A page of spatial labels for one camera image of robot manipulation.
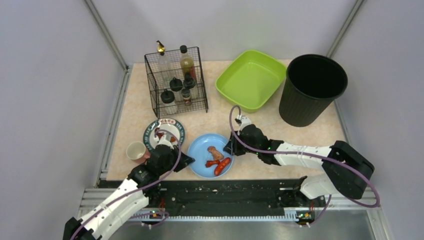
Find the blue plate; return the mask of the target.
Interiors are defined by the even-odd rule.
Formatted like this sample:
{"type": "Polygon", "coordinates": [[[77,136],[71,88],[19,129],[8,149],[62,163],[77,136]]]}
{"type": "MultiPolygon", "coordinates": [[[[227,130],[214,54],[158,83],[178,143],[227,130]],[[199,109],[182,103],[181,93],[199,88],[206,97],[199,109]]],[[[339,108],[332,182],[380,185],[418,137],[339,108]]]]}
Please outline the blue plate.
{"type": "Polygon", "coordinates": [[[226,174],[233,164],[233,156],[223,151],[228,143],[228,139],[217,133],[206,133],[197,137],[189,146],[187,155],[195,159],[191,163],[190,169],[199,177],[206,179],[220,178],[226,174]],[[217,164],[206,167],[207,161],[213,161],[213,155],[207,150],[208,147],[215,147],[215,149],[223,154],[224,158],[229,158],[230,162],[227,164],[219,175],[215,175],[217,164]]]}

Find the green-rimmed white plate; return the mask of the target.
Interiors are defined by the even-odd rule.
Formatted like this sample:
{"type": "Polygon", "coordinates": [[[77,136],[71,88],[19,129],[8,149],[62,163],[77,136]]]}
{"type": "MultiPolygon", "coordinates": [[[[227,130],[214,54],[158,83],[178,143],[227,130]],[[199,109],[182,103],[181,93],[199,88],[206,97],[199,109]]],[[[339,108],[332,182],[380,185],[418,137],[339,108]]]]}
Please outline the green-rimmed white plate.
{"type": "Polygon", "coordinates": [[[156,128],[160,128],[161,132],[174,136],[181,145],[185,141],[186,131],[181,122],[173,118],[160,118],[148,125],[143,133],[142,140],[149,151],[152,151],[159,142],[159,138],[156,137],[155,133],[156,128]]]}

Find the green plastic basin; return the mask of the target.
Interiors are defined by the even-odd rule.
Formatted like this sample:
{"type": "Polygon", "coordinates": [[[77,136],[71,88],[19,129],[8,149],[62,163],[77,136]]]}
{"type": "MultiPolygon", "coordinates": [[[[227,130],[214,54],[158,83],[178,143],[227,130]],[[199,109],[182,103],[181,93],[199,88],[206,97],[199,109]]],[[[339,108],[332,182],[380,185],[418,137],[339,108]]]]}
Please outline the green plastic basin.
{"type": "Polygon", "coordinates": [[[286,78],[286,66],[274,57],[250,49],[240,54],[217,78],[215,88],[229,103],[255,113],[286,78]]]}

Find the black-lid shaker jar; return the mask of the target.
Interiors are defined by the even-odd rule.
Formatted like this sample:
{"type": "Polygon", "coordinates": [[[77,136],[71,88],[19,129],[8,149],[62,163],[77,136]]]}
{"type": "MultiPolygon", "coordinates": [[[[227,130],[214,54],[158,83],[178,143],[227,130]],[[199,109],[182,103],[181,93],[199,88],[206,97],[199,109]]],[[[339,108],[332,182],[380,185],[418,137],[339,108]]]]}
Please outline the black-lid shaker jar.
{"type": "Polygon", "coordinates": [[[160,98],[164,105],[163,109],[166,114],[172,115],[177,113],[178,107],[176,105],[176,99],[173,91],[164,89],[160,95],[160,98]]]}
{"type": "Polygon", "coordinates": [[[176,102],[183,100],[181,93],[183,87],[183,82],[179,78],[173,77],[169,82],[169,88],[173,92],[176,102]]]}
{"type": "Polygon", "coordinates": [[[190,90],[192,99],[196,99],[199,96],[197,81],[191,76],[189,72],[184,74],[183,86],[190,90]]]}

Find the small pepper grinder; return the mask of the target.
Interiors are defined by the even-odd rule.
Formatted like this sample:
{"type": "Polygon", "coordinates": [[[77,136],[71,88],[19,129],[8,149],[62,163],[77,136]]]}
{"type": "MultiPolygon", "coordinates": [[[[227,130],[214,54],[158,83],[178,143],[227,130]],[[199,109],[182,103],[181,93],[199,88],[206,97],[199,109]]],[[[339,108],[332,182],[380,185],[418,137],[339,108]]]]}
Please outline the small pepper grinder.
{"type": "Polygon", "coordinates": [[[181,95],[182,95],[182,98],[183,98],[184,105],[190,106],[192,104],[190,89],[188,89],[188,88],[182,89],[181,95]]]}

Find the black-lid shaker jar back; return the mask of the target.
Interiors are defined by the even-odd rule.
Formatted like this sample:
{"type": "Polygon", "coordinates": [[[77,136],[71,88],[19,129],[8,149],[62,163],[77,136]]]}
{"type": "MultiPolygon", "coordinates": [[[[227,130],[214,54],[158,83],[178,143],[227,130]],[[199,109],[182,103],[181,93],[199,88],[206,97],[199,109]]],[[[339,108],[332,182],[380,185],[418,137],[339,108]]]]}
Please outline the black-lid shaker jar back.
{"type": "Polygon", "coordinates": [[[176,102],[183,100],[181,93],[183,87],[183,82],[179,78],[173,77],[169,82],[169,88],[173,92],[176,102]]]}

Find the clear gold-spout oil bottle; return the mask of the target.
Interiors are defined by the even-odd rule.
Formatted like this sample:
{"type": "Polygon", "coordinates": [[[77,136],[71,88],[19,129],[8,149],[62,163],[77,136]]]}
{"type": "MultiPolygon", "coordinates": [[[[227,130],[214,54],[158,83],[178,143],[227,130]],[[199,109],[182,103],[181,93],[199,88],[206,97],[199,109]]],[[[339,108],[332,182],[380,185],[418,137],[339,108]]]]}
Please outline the clear gold-spout oil bottle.
{"type": "Polygon", "coordinates": [[[162,81],[165,87],[169,87],[170,81],[174,77],[174,72],[171,65],[171,59],[169,55],[166,53],[165,46],[159,41],[157,43],[157,52],[159,53],[158,58],[158,69],[162,75],[162,81]]]}

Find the brown sauce bottle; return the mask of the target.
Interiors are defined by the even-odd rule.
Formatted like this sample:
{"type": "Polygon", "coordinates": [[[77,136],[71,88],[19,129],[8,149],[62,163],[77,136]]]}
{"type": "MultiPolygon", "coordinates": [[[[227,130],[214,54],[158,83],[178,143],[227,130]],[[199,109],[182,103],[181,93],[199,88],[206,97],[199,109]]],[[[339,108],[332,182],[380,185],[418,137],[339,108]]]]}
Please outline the brown sauce bottle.
{"type": "Polygon", "coordinates": [[[179,63],[184,77],[187,78],[190,76],[194,79],[195,82],[197,82],[194,60],[189,55],[187,46],[181,45],[179,50],[181,52],[179,63]]]}

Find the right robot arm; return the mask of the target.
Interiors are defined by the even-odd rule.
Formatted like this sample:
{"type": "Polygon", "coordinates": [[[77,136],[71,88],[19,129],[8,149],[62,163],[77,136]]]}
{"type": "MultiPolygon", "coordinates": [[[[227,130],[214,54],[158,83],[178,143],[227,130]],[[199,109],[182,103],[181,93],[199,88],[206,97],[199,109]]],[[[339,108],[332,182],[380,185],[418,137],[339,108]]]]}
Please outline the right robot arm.
{"type": "Polygon", "coordinates": [[[254,124],[231,134],[223,151],[232,156],[255,154],[262,162],[276,166],[298,166],[320,170],[306,176],[299,187],[309,199],[322,195],[341,194],[360,200],[375,167],[347,142],[337,140],[333,145],[312,147],[290,144],[267,138],[254,124]]]}

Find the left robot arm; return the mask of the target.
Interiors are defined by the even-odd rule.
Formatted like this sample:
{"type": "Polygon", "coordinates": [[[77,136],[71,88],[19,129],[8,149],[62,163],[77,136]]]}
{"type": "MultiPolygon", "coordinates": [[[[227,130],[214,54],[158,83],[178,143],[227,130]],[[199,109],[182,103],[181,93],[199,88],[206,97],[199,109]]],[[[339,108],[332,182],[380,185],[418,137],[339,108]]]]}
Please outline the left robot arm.
{"type": "Polygon", "coordinates": [[[81,218],[69,219],[63,239],[108,240],[130,217],[149,205],[146,190],[194,162],[195,159],[181,152],[177,145],[157,145],[149,158],[133,168],[109,197],[81,218]]]}

